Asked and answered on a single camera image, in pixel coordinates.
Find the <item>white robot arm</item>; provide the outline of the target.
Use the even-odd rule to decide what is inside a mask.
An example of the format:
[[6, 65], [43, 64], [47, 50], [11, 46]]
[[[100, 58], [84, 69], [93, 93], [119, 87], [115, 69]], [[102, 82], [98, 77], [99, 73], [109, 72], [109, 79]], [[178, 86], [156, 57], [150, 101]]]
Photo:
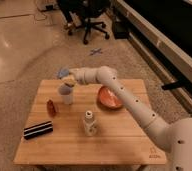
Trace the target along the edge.
[[125, 87], [114, 68], [71, 68], [69, 74], [80, 85], [102, 84], [111, 90], [153, 144], [165, 152], [167, 171], [192, 171], [192, 117], [167, 123]]

